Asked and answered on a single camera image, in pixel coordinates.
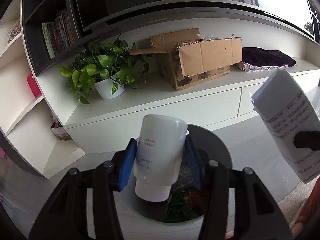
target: screw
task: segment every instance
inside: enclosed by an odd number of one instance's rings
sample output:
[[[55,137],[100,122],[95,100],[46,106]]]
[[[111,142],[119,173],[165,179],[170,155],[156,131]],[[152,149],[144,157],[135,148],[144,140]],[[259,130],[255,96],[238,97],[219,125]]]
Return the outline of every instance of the screw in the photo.
[[[69,174],[70,174],[70,175],[76,175],[77,172],[78,172],[77,168],[71,168],[71,169],[69,170]]]
[[[248,174],[248,175],[253,174],[253,170],[252,170],[251,168],[244,168],[243,170],[244,170],[244,172],[245,172],[246,174]]]
[[[218,162],[216,160],[209,160],[209,165],[212,167],[217,167],[218,166]]]
[[[105,168],[111,168],[113,165],[112,161],[106,161],[103,163],[103,167]]]

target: cardboard box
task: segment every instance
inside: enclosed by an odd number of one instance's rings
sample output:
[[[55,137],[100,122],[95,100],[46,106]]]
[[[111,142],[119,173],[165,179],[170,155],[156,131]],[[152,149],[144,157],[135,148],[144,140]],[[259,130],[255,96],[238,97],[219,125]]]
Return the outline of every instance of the cardboard box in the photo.
[[[240,38],[202,41],[199,29],[152,36],[151,49],[131,55],[156,53],[160,76],[181,90],[230,73],[230,65],[242,61]]]

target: tree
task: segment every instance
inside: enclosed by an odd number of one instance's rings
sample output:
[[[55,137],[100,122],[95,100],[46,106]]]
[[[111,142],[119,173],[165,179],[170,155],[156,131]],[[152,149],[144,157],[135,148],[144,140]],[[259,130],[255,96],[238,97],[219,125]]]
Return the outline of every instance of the tree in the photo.
[[[303,27],[307,30],[307,32],[313,35],[313,24],[311,22],[307,22]]]

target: fringe trim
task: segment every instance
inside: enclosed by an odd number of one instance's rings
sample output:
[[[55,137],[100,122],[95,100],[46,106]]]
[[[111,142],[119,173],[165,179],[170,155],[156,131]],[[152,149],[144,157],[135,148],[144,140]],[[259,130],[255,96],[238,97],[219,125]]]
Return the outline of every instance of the fringe trim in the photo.
[[[236,68],[239,68],[241,70],[244,70],[246,72],[254,72],[254,71],[259,71],[259,70],[270,70],[270,69],[273,69],[273,68],[289,68],[290,66],[288,65],[285,65],[285,66],[282,66],[282,67],[279,67],[279,66],[262,66],[262,67],[257,67],[257,66],[253,66],[253,65],[250,65],[248,63],[245,63],[243,61],[240,61],[239,63],[236,63],[234,64],[234,66]]]

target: pothos plant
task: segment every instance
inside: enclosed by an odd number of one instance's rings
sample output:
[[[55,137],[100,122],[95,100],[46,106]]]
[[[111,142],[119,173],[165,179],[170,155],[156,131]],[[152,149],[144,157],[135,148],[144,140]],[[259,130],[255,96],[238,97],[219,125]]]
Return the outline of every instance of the pothos plant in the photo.
[[[119,40],[119,37],[114,43],[90,42],[84,52],[78,52],[72,68],[59,67],[61,74],[69,78],[70,89],[77,92],[77,99],[81,103],[89,104],[88,94],[97,82],[112,80],[113,95],[119,85],[132,84],[138,75],[148,73],[149,64],[145,62],[144,56],[151,55],[130,55],[128,43]],[[112,78],[114,74],[118,76],[116,79]]]

